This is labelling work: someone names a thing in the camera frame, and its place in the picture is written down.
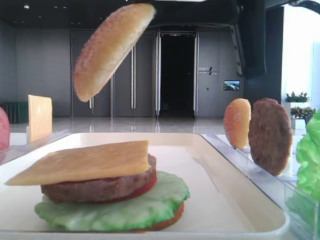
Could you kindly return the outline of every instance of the wall sign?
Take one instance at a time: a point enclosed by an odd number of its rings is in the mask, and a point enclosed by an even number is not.
[[[205,67],[201,66],[201,67],[199,67],[198,70],[199,70],[200,72],[210,72],[211,69],[212,69],[212,66],[205,66]]]
[[[199,71],[199,74],[208,74],[213,76],[217,76],[218,73],[219,73],[218,71]]]

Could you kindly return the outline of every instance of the floor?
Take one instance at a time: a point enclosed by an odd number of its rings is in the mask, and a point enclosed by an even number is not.
[[[12,133],[25,133],[27,123],[12,124]],[[223,119],[211,118],[152,118],[152,117],[55,117],[53,132],[68,130],[69,133],[93,132],[142,132],[142,133],[196,133],[211,131],[225,134]],[[305,129],[292,130],[293,135],[306,134]]]

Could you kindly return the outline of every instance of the tomato slice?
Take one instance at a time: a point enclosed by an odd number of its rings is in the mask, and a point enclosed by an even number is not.
[[[128,199],[132,199],[132,198],[138,197],[138,196],[148,192],[150,189],[152,189],[152,187],[156,184],[156,182],[157,182],[157,173],[154,174],[152,179],[147,184],[145,184],[144,186],[134,190],[129,195],[123,196],[123,197],[114,198],[114,199],[111,199],[111,200],[108,200],[108,201],[104,201],[104,203],[116,203],[116,202],[125,201],[125,200],[128,200]]]
[[[10,145],[10,123],[6,112],[0,107],[0,151],[8,149]],[[0,155],[0,165],[5,155]]]

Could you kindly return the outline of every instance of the bottom bun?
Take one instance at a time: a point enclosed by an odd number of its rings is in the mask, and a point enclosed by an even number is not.
[[[184,202],[182,202],[181,205],[179,206],[178,210],[175,211],[174,218],[171,218],[166,221],[158,222],[158,223],[152,225],[151,227],[146,227],[143,229],[135,229],[130,232],[136,232],[136,233],[137,232],[154,232],[154,231],[160,231],[162,229],[166,229],[179,221],[179,219],[182,216],[182,213],[184,212],[184,209],[185,209],[185,204],[184,204]]]

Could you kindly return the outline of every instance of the sesame bun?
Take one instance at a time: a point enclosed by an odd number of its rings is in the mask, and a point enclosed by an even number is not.
[[[126,5],[97,28],[74,68],[74,90],[81,101],[87,102],[106,85],[155,13],[148,3]]]
[[[226,138],[237,149],[249,145],[248,132],[251,118],[251,106],[247,99],[233,100],[224,113],[223,125]]]

